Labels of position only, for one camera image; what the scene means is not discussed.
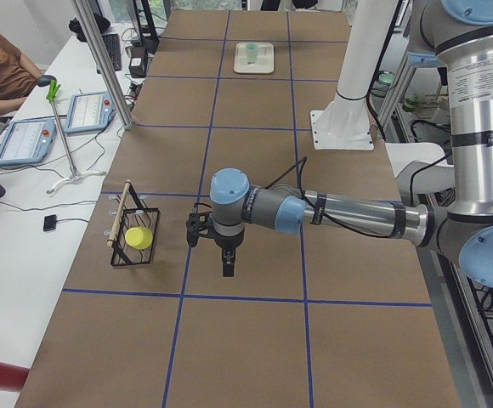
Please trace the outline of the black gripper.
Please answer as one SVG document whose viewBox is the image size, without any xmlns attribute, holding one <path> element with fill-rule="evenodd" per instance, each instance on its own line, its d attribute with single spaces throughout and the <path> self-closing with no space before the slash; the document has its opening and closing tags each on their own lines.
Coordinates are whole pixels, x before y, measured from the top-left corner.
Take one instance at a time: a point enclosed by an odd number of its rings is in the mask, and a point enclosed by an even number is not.
<svg viewBox="0 0 493 408">
<path fill-rule="evenodd" d="M 235 249 L 243 242 L 245 226 L 242 222 L 225 225 L 216 220 L 213 221 L 212 226 L 216 233 L 214 240 L 223 249 L 221 252 L 223 277 L 234 277 Z"/>
</svg>

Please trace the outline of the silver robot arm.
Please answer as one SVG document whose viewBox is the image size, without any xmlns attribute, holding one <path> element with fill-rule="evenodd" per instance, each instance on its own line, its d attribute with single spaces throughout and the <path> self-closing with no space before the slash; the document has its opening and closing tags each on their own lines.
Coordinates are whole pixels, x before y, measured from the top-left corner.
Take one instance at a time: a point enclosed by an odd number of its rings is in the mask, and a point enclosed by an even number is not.
<svg viewBox="0 0 493 408">
<path fill-rule="evenodd" d="M 233 275 L 246 224 L 296 234 L 304 221 L 335 224 L 376 238 L 405 239 L 457 264 L 493 288 L 493 1 L 417 1 L 410 60 L 439 60 L 447 70 L 455 200 L 448 207 L 356 201 L 301 188 L 262 188 L 240 170 L 212 177 L 212 212 L 188 222 L 222 250 Z"/>
</svg>

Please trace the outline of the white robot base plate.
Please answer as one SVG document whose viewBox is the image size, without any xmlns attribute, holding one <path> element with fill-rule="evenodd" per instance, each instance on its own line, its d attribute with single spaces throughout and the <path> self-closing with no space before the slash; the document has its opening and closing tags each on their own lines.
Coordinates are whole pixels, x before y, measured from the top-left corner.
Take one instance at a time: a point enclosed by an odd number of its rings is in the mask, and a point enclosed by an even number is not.
<svg viewBox="0 0 493 408">
<path fill-rule="evenodd" d="M 366 108 L 312 110 L 312 139 L 316 150 L 373 150 L 370 121 Z"/>
</svg>

